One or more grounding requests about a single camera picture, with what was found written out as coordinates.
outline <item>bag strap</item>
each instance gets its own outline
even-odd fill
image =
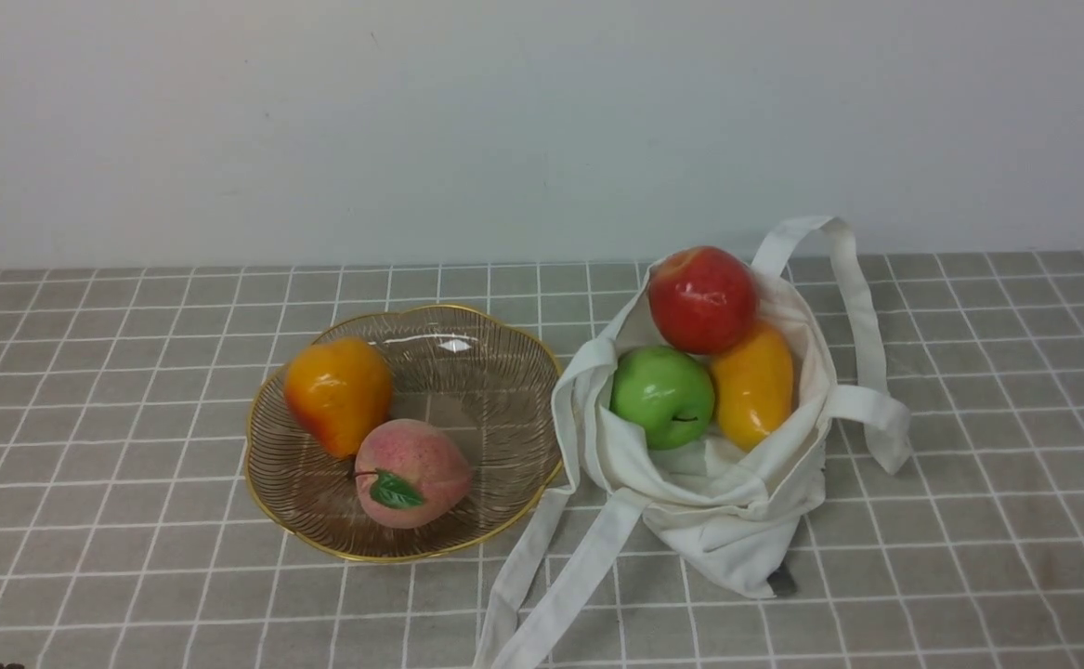
[[[631,491],[611,496],[554,587],[517,630],[517,610],[525,603],[529,584],[554,539],[562,512],[579,488],[582,477],[579,453],[584,449],[582,440],[588,436],[570,420],[558,420],[558,407],[563,407],[563,415],[583,419],[583,407],[588,406],[590,395],[597,391],[596,386],[588,384],[588,377],[596,375],[601,368],[614,364],[614,361],[612,344],[592,339],[580,347],[555,385],[551,408],[555,414],[555,435],[562,449],[568,484],[551,488],[542,494],[525,533],[500,568],[500,575],[488,594],[488,610],[473,665],[475,669],[534,669],[545,660],[550,648],[575,621],[575,616],[588,604],[590,593],[612,567],[615,557],[647,503]]]
[[[830,268],[851,321],[855,372],[860,378],[860,388],[837,386],[831,390],[823,414],[863,423],[867,450],[880,466],[894,474],[912,454],[907,440],[909,410],[889,397],[885,340],[880,337],[873,292],[860,269],[850,226],[836,217],[784,220],[763,240],[752,269],[769,276],[780,275],[797,245],[816,230],[830,240]]]
[[[632,529],[647,504],[649,500],[631,490],[619,490],[609,497],[567,566],[538,602],[533,613],[503,644],[491,664],[487,664],[487,655],[478,655],[475,665],[477,669],[534,669],[545,661],[554,644],[558,643],[575,622],[577,615],[612,568],[617,555],[623,550],[623,543],[632,535]],[[486,621],[486,636],[488,622],[490,619]],[[479,651],[486,651],[482,643]]]

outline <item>dark object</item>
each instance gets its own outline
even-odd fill
[[[785,567],[784,562],[776,571],[769,575],[769,588],[772,588],[772,594],[779,597],[797,594],[797,581],[793,581],[793,576],[789,572],[789,567]]]

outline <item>peach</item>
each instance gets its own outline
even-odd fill
[[[356,453],[360,506],[386,528],[437,519],[470,491],[470,465],[447,433],[398,419],[369,433]]]

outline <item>canvas tote bag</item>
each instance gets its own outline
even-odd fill
[[[831,268],[851,318],[857,386],[839,384],[814,314],[780,279],[798,243],[817,230],[829,237]],[[642,290],[580,348],[555,385],[555,432],[568,484],[542,496],[491,588],[477,669],[534,669],[544,661],[642,519],[721,588],[749,597],[774,596],[769,575],[783,563],[801,516],[825,498],[823,445],[835,419],[864,424],[868,451],[887,473],[894,474],[911,456],[909,411],[887,395],[885,344],[854,237],[847,223],[827,217],[777,224],[750,265],[761,318],[783,332],[796,358],[797,408],[790,419],[746,454],[714,427],[683,448],[648,451],[642,428],[607,407],[619,356],[664,344],[645,299],[653,267]],[[517,628],[517,610],[584,473],[607,492],[604,511]]]

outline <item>gold wire basket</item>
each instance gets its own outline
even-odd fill
[[[318,342],[360,337],[392,372],[392,419],[447,432],[473,466],[470,494],[417,529],[377,525],[360,507],[350,461],[331,458],[293,419],[286,369],[253,401],[245,478],[262,512],[331,555],[406,562],[473,546],[525,516],[562,469],[550,414],[555,357],[533,335],[475,309],[428,306],[338,323]]]

